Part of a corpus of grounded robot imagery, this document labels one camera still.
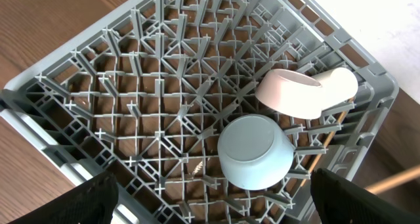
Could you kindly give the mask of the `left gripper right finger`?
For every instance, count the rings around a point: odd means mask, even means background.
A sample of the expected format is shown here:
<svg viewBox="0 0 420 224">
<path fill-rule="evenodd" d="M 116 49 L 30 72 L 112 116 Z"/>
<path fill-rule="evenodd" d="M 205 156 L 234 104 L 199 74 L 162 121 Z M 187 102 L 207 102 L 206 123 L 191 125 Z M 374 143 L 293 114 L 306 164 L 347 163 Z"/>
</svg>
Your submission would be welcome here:
<svg viewBox="0 0 420 224">
<path fill-rule="evenodd" d="M 419 224 L 419 216 L 405 212 L 328 169 L 310 177 L 310 193 L 323 224 Z"/>
</svg>

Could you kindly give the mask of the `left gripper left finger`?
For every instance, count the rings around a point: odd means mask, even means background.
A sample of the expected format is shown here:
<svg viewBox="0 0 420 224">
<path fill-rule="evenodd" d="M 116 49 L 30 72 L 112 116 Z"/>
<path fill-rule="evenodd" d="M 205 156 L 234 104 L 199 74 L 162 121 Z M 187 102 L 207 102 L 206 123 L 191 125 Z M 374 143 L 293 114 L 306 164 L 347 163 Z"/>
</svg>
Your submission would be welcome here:
<svg viewBox="0 0 420 224">
<path fill-rule="evenodd" d="M 118 199 L 117 179 L 104 171 L 11 223 L 110 224 Z"/>
</svg>

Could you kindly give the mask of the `wooden chopstick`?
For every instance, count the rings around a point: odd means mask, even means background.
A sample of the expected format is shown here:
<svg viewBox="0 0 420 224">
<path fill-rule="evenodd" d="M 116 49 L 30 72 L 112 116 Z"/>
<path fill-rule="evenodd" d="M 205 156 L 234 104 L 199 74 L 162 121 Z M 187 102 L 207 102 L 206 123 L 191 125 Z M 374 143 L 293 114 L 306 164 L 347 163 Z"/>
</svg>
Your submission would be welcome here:
<svg viewBox="0 0 420 224">
<path fill-rule="evenodd" d="M 381 194 L 390 189 L 413 181 L 419 178 L 419 165 L 404 170 L 400 173 L 397 173 L 391 177 L 388 177 L 382 181 L 378 181 L 370 186 L 365 187 L 365 189 L 372 194 Z"/>
<path fill-rule="evenodd" d="M 354 99 L 355 97 L 352 97 L 350 99 L 348 99 L 347 101 L 345 101 L 346 104 L 350 104 L 352 106 L 352 108 L 354 108 Z M 348 114 L 348 110 L 343 110 L 340 113 L 335 113 L 335 114 L 331 114 L 328 116 L 328 119 L 335 119 L 335 123 L 341 125 L 343 120 L 345 119 L 345 116 Z M 333 138 L 333 136 L 336 134 L 335 131 L 331 131 L 328 133 L 328 135 L 326 136 L 326 138 L 324 139 L 324 143 L 323 143 L 323 147 L 327 148 Z M 314 159 L 312 160 L 311 165 L 309 166 L 309 173 L 312 173 L 314 171 L 314 168 L 317 166 L 318 162 L 320 161 L 322 155 L 321 154 L 317 154 Z"/>
</svg>

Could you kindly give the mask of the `light blue bowl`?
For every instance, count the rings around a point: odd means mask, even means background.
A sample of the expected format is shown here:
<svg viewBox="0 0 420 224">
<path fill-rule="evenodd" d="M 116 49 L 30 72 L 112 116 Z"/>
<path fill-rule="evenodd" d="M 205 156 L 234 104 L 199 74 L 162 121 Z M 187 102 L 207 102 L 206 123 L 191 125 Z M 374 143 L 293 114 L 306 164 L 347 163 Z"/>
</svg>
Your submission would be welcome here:
<svg viewBox="0 0 420 224">
<path fill-rule="evenodd" d="M 294 147 L 271 118 L 250 114 L 236 118 L 217 143 L 226 179 L 245 190 L 262 190 L 280 182 L 291 168 Z"/>
</svg>

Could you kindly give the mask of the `cream plastic cup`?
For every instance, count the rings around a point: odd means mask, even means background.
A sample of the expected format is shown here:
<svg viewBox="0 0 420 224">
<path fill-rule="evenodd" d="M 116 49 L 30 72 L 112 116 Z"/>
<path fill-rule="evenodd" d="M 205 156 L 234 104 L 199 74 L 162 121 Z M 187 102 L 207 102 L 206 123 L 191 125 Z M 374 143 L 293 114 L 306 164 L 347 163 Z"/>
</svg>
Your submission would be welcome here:
<svg viewBox="0 0 420 224">
<path fill-rule="evenodd" d="M 322 110 L 354 97 L 358 90 L 356 76 L 347 68 L 338 67 L 312 76 L 322 88 Z"/>
</svg>

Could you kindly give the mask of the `pink plastic bowl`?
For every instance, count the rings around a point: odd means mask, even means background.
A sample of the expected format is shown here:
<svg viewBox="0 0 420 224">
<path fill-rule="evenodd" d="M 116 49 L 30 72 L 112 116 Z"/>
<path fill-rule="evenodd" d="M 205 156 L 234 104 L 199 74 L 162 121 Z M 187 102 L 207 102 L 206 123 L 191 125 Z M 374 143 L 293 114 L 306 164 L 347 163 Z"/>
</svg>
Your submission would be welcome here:
<svg viewBox="0 0 420 224">
<path fill-rule="evenodd" d="M 255 96 L 267 107 L 294 118 L 313 120 L 322 113 L 324 89 L 319 81 L 304 74 L 274 69 L 259 84 Z"/>
</svg>

